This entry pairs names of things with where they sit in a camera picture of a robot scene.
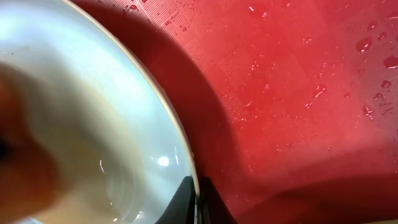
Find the red plastic tray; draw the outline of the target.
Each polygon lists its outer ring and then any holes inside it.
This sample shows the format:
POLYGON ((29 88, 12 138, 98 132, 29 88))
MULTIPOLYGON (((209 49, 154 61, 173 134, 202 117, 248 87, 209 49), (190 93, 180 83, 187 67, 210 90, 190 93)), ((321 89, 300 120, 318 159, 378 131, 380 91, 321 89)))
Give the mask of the red plastic tray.
POLYGON ((78 5, 155 76, 237 223, 397 220, 396 0, 78 5))

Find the white plate top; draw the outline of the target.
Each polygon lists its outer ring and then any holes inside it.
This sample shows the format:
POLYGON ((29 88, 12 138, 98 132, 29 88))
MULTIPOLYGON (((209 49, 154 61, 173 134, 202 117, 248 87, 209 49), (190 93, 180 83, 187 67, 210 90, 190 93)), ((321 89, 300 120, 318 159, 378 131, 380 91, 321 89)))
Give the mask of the white plate top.
POLYGON ((197 173, 179 118, 150 71, 71 1, 1 0, 1 64, 24 75, 29 127, 62 195, 24 223, 156 223, 197 173))

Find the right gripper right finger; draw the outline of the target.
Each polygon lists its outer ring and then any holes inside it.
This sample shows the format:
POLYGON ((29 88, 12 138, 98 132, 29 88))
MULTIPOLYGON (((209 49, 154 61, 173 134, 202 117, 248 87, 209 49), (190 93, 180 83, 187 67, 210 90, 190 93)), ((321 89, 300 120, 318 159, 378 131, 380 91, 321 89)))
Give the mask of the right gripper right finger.
POLYGON ((237 224, 209 177, 200 181, 202 224, 237 224))

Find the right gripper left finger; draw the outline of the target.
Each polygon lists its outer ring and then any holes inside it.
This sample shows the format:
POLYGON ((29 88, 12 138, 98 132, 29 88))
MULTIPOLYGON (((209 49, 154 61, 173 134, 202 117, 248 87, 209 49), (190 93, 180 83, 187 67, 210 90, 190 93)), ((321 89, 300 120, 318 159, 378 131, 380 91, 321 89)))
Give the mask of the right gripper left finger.
POLYGON ((165 212, 155 224, 194 224, 196 193, 193 178, 183 178, 165 212))

